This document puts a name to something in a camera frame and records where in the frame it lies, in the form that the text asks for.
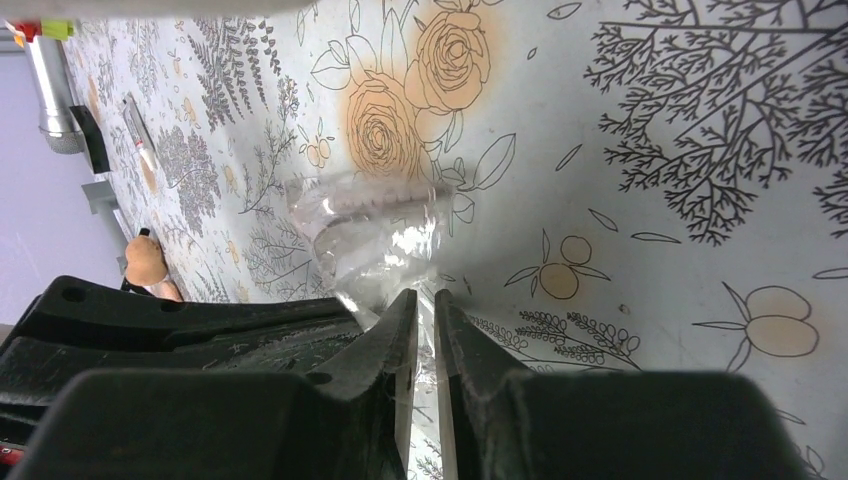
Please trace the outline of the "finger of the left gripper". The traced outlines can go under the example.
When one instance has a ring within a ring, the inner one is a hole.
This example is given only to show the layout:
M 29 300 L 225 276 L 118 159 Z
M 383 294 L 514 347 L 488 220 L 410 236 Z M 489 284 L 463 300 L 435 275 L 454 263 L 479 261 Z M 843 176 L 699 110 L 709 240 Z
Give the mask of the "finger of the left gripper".
M 332 298 L 176 302 L 60 276 L 1 343 L 1 440 L 26 443 L 58 392 L 87 370 L 306 373 L 362 332 Z

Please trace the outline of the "clear plastic bag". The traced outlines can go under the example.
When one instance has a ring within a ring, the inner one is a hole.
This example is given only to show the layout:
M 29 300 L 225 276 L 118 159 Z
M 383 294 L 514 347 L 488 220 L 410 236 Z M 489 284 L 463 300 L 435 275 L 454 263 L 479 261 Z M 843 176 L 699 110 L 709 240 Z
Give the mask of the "clear plastic bag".
M 442 478 L 434 303 L 452 187 L 333 174 L 292 179 L 285 189 L 289 218 L 309 241 L 319 275 L 364 330 L 403 290 L 416 293 L 411 437 L 401 450 L 408 478 Z

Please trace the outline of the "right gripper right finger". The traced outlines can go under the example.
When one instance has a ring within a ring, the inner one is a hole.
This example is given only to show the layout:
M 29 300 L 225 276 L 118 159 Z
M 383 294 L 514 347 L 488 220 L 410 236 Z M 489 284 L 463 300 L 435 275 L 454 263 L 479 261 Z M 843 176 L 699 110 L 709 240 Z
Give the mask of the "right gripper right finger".
M 538 373 L 434 301 L 447 479 L 802 479 L 776 409 L 748 379 Z

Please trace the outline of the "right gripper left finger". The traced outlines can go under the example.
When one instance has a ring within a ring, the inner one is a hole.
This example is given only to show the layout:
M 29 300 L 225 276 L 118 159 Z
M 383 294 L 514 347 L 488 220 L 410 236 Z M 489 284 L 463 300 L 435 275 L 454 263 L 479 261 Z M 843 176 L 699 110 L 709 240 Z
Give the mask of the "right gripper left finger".
M 47 410 L 14 479 L 402 479 L 416 303 L 305 374 L 101 369 Z

